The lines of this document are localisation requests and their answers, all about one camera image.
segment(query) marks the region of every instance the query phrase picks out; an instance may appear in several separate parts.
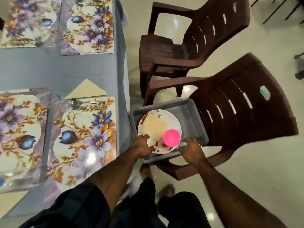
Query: napkin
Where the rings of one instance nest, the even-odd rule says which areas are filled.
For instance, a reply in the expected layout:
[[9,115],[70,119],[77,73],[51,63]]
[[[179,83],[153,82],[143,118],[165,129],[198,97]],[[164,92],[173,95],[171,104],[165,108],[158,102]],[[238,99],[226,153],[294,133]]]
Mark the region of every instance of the napkin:
[[0,194],[0,219],[3,218],[28,191]]
[[70,94],[68,94],[66,99],[73,98],[88,98],[95,96],[108,95],[106,91],[99,88],[96,84],[86,79],[79,86],[77,86]]

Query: gray tray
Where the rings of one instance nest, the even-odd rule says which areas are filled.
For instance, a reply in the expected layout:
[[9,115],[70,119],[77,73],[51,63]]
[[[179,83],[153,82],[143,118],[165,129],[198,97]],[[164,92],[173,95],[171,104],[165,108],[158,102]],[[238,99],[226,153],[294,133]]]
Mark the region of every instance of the gray tray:
[[[181,124],[180,126],[182,138],[196,138],[202,146],[206,145],[209,142],[208,135],[206,133],[204,124],[196,108],[196,105],[190,98],[167,101],[156,105],[148,105],[132,111],[130,113],[131,128],[136,138],[138,138],[137,128],[141,118],[147,112],[154,109],[167,110],[178,119],[179,123]],[[187,144],[180,142],[179,146],[186,147]],[[142,161],[143,163],[150,163],[178,154],[180,154],[180,152],[177,149],[161,155],[152,153],[148,157],[143,158]]]

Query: green sticker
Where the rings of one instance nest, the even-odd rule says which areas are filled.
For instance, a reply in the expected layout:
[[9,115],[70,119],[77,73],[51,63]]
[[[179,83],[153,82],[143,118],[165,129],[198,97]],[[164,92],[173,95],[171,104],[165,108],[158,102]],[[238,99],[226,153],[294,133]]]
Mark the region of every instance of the green sticker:
[[260,87],[260,93],[263,95],[263,97],[269,101],[270,99],[270,92],[268,91],[268,89],[266,88],[266,86],[261,86]]

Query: chair seat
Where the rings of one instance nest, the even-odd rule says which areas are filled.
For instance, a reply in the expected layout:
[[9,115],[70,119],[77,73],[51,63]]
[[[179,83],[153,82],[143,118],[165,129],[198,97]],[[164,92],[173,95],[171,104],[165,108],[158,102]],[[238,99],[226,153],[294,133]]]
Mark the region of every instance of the chair seat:
[[[149,72],[154,57],[170,57],[182,59],[180,46],[175,45],[171,39],[154,34],[142,35],[139,46],[140,72]],[[174,70],[184,68],[158,67],[156,73],[174,73]]]

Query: person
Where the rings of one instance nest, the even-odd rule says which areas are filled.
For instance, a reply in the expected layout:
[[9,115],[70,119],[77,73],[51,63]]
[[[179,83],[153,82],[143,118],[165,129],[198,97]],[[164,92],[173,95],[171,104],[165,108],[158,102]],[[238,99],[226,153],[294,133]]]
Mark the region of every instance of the person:
[[[175,194],[174,187],[167,185],[156,204],[153,176],[147,165],[142,165],[140,169],[143,182],[137,193],[116,206],[135,162],[154,150],[148,147],[148,138],[148,135],[139,136],[116,160],[95,172],[82,184],[63,192],[49,209],[41,211],[20,228],[165,227],[158,218],[158,212],[168,219],[170,228],[210,228],[200,201],[193,193]],[[199,172],[226,228],[286,227],[211,166],[195,139],[184,138],[182,141],[187,142],[188,149],[180,147],[180,153]]]

